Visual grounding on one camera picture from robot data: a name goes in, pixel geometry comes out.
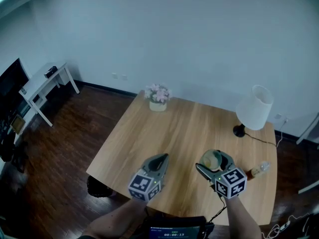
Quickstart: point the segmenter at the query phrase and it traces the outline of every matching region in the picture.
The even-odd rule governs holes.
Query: white vase
[[[153,112],[163,112],[166,110],[167,103],[165,104],[157,104],[150,101],[150,109]]]

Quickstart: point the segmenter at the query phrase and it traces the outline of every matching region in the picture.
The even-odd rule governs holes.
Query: pink flower
[[[153,95],[153,98],[161,103],[164,103],[167,100],[167,96],[165,96],[165,92],[164,91],[157,91],[156,94]]]
[[[171,99],[171,96],[172,96],[171,90],[167,90],[166,93],[167,93],[168,99]]]
[[[151,85],[151,90],[152,91],[158,91],[159,89],[160,89],[159,85],[156,85],[154,83]]]
[[[150,98],[150,96],[151,96],[151,91],[146,89],[145,94],[144,94],[144,98]]]

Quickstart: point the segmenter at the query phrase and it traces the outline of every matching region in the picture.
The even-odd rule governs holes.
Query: white table lamp
[[[274,98],[266,88],[255,85],[249,96],[244,98],[236,107],[236,115],[241,125],[233,128],[238,137],[245,135],[245,127],[251,130],[260,130],[264,127]]]

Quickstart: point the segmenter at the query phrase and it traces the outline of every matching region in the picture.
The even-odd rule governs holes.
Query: wooden table
[[[259,225],[269,224],[277,184],[276,147],[248,136],[236,137],[233,127],[239,121],[233,112],[173,98],[165,112],[157,113],[150,111],[143,95],[140,92],[126,110],[87,173],[130,197],[128,183],[143,161],[158,153],[168,153],[165,187],[148,206],[175,216],[205,216],[209,220],[222,203],[195,168],[203,153],[208,149],[222,150],[244,170],[267,160],[271,162],[270,171],[249,181],[240,199]],[[276,143],[270,123],[262,130],[246,132]],[[227,225],[227,212],[214,219],[214,223]]]

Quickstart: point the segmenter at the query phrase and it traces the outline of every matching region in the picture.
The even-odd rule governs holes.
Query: lamp cord
[[[255,139],[255,140],[259,140],[259,141],[264,142],[264,143],[270,143],[270,144],[272,144],[273,146],[277,147],[273,142],[263,141],[263,140],[261,140],[261,139],[258,139],[258,138],[255,138],[255,137],[249,135],[248,133],[245,133],[245,134],[248,135],[249,137]]]
[[[283,128],[283,126],[287,123],[287,121],[288,121],[288,119],[286,118],[286,120],[284,121],[284,123],[283,123],[282,126],[280,127],[279,131]],[[281,139],[279,140],[279,142],[278,142],[277,144],[274,144],[274,143],[272,143],[272,142],[263,141],[263,140],[261,140],[261,139],[255,138],[255,137],[249,135],[248,133],[245,133],[245,134],[248,135],[249,137],[255,139],[255,140],[258,140],[258,141],[261,141],[261,142],[264,142],[264,143],[270,143],[270,144],[272,144],[273,146],[275,146],[276,148],[278,148],[279,143],[283,140],[283,132],[282,132],[282,131],[281,131]]]

